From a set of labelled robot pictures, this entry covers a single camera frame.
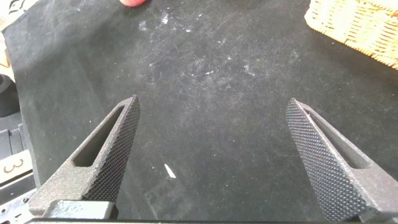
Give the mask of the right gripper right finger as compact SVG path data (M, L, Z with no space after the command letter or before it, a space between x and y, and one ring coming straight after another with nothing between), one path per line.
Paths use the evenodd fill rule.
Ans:
M285 118L328 221L397 221L392 176L308 105L290 99Z

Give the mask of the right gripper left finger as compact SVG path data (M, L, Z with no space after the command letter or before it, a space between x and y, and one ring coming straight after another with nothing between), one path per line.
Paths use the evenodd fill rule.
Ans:
M56 200L115 202L140 119L136 95L119 102L29 200L41 217Z

